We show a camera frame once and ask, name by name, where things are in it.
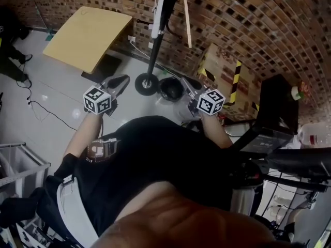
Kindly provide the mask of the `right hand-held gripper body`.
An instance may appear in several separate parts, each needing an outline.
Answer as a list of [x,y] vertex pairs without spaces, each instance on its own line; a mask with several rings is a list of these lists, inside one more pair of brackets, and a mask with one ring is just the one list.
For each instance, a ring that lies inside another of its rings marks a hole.
[[183,118],[199,118],[199,112],[212,116],[222,110],[225,96],[219,90],[211,90],[200,81],[187,76],[182,77],[180,83],[184,92],[179,114]]

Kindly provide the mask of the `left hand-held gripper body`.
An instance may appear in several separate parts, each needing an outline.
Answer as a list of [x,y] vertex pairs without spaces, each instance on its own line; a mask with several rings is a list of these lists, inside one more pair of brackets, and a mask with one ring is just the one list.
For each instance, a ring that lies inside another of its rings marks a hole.
[[130,83],[126,74],[109,76],[101,83],[91,86],[84,94],[84,110],[95,115],[111,116],[117,108],[117,98]]

